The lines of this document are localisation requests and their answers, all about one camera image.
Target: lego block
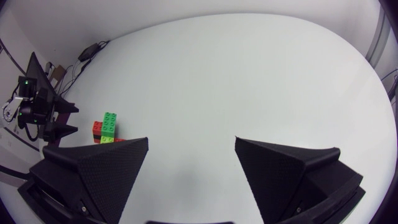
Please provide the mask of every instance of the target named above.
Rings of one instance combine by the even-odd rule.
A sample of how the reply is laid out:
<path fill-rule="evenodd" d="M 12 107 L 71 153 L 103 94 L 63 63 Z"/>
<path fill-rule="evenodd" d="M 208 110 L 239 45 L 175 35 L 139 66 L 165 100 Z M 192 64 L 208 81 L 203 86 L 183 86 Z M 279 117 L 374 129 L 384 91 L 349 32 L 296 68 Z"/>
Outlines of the lego block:
<path fill-rule="evenodd" d="M 101 144 L 104 144 L 104 143 L 111 143 L 111 142 L 113 142 L 113 138 L 109 138 L 109 137 L 105 137 L 105 136 L 102 136 L 101 137 Z"/>
<path fill-rule="evenodd" d="M 116 128 L 116 114 L 106 112 L 101 128 L 101 136 L 114 138 Z"/>
<path fill-rule="evenodd" d="M 93 125 L 93 134 L 97 136 L 101 136 L 102 122 L 94 121 Z"/>
<path fill-rule="evenodd" d="M 125 139 L 118 139 L 118 138 L 113 139 L 113 142 L 119 142 L 119 141 L 125 141 Z"/>

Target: white surface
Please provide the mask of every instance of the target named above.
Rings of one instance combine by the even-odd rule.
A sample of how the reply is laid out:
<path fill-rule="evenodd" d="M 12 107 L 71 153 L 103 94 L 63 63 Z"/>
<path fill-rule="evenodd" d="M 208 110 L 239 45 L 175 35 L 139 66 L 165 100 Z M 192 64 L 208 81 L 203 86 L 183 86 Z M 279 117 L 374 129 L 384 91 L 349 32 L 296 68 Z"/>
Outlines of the white surface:
<path fill-rule="evenodd" d="M 366 55 L 379 17 L 376 0 L 11 0 L 26 36 L 64 67 L 94 42 L 145 27 L 211 14 L 255 12 L 294 16 L 342 36 Z"/>
<path fill-rule="evenodd" d="M 67 99 L 80 130 L 62 146 L 91 144 L 105 111 L 118 114 L 119 137 L 149 138 L 121 223 L 262 223 L 234 136 L 339 147 L 366 191 L 345 223 L 368 223 L 394 175 L 395 123 L 376 73 L 341 37 L 300 19 L 208 16 L 127 35 Z"/>

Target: cable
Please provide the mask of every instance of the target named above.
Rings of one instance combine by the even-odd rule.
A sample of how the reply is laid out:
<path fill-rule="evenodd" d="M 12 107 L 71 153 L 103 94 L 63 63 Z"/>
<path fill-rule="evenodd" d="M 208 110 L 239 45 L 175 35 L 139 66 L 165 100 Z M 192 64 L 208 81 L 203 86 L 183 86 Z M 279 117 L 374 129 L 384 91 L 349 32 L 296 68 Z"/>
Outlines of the cable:
<path fill-rule="evenodd" d="M 4 43 L 1 41 L 0 39 L 0 45 L 1 47 L 4 49 L 4 51 L 6 52 L 6 54 L 8 55 L 8 57 L 12 60 L 12 62 L 14 63 L 14 65 L 21 71 L 22 74 L 24 74 L 26 76 L 26 72 L 21 68 L 21 66 L 18 65 L 18 63 L 14 60 L 14 58 L 11 56 L 10 52 L 7 50 L 6 46 L 4 45 Z"/>
<path fill-rule="evenodd" d="M 67 67 L 67 69 L 65 70 L 65 74 L 63 75 L 63 77 L 62 77 L 62 80 L 61 80 L 61 83 L 60 83 L 60 88 L 58 89 L 58 95 L 60 94 L 60 92 L 61 92 L 61 88 L 62 88 L 62 83 L 63 83 L 63 79 L 65 78 L 65 75 L 67 75 L 67 73 L 68 73 L 68 69 L 70 68 L 70 67 L 73 67 L 73 65 L 69 65 L 68 67 Z"/>
<path fill-rule="evenodd" d="M 36 141 L 37 138 L 39 137 L 39 125 L 37 125 L 37 135 L 34 138 L 32 138 L 32 136 L 30 135 L 29 129 L 27 128 L 27 124 L 24 125 L 24 128 L 25 128 L 26 135 L 29 138 L 29 140 Z"/>
<path fill-rule="evenodd" d="M 64 94 L 64 96 L 67 94 L 67 92 L 70 90 L 70 88 L 72 87 L 72 85 L 73 85 L 73 84 L 76 82 L 76 80 L 80 77 L 81 73 L 83 73 L 83 71 L 85 70 L 85 68 L 87 67 L 87 65 L 91 63 L 91 61 L 96 57 L 96 55 L 98 54 L 98 52 L 101 51 L 102 49 L 104 49 L 104 48 L 107 46 L 107 44 L 108 44 L 109 42 L 110 42 L 110 40 L 101 41 L 101 42 L 98 43 L 100 49 L 97 51 L 97 53 L 95 53 L 95 54 L 92 56 L 92 58 L 90 58 L 90 59 L 82 66 L 82 68 L 80 69 L 79 74 L 78 74 L 74 79 L 70 80 L 70 81 L 65 85 L 65 87 L 66 87 L 69 83 L 71 83 L 71 84 L 68 86 L 68 88 L 67 88 L 66 90 L 64 90 L 65 87 L 63 88 L 63 90 L 62 90 L 60 96 L 62 96 L 62 94 Z"/>
<path fill-rule="evenodd" d="M 14 99 L 14 95 L 17 93 L 18 87 L 19 87 L 19 83 L 17 84 L 17 87 L 15 87 L 14 91 L 12 92 L 12 95 L 11 95 L 10 99 Z"/>
<path fill-rule="evenodd" d="M 95 55 L 94 55 L 91 59 L 89 59 L 89 61 L 86 62 L 86 63 L 82 66 L 82 68 L 80 69 L 79 74 L 76 76 L 75 79 L 70 80 L 70 81 L 68 82 L 68 83 L 70 83 L 70 82 L 72 82 L 72 83 L 70 84 L 70 86 L 69 86 L 65 91 L 62 91 L 62 92 L 61 92 L 61 95 L 64 94 L 64 93 L 66 93 L 67 91 L 69 91 L 69 89 L 72 87 L 72 85 L 73 85 L 73 84 L 76 82 L 76 80 L 80 77 L 81 73 L 86 69 L 87 65 L 88 65 L 89 63 L 91 63 L 91 61 L 92 61 L 94 58 L 95 58 Z"/>
<path fill-rule="evenodd" d="M 397 69 L 394 69 L 392 72 L 388 73 L 385 77 L 382 77 L 382 78 L 380 79 L 380 81 L 383 81 L 385 78 L 387 78 L 389 75 L 393 74 L 393 73 L 396 72 L 396 71 L 398 71 L 398 68 L 397 68 Z"/>

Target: white wall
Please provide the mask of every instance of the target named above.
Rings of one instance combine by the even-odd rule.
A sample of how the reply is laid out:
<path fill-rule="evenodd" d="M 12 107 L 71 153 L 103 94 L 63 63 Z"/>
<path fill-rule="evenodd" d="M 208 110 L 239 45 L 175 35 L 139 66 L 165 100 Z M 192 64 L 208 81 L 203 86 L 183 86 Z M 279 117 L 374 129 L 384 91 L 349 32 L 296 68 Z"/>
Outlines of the white wall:
<path fill-rule="evenodd" d="M 13 12 L 9 8 L 9 2 L 3 7 L 0 13 L 0 38 L 7 47 L 10 54 L 14 57 L 16 62 L 26 70 L 29 63 L 30 54 L 38 52 L 32 43 L 25 36 L 22 29 L 18 26 Z M 44 57 L 37 53 L 39 62 L 43 65 L 46 63 Z M 6 102 L 11 97 L 12 91 L 17 85 L 18 76 L 22 75 L 18 68 L 13 64 L 10 58 L 3 51 L 0 54 L 0 105 Z M 8 128 L 14 130 L 15 123 L 11 123 Z M 31 134 L 36 135 L 36 127 L 29 126 Z M 17 133 L 22 139 L 29 141 L 25 131 L 17 130 Z M 33 146 L 38 147 L 38 142 L 30 142 Z"/>
<path fill-rule="evenodd" d="M 64 67 L 100 40 L 194 16 L 234 12 L 283 14 L 317 23 L 366 55 L 376 29 L 377 0 L 18 0 L 12 11 L 40 53 Z"/>

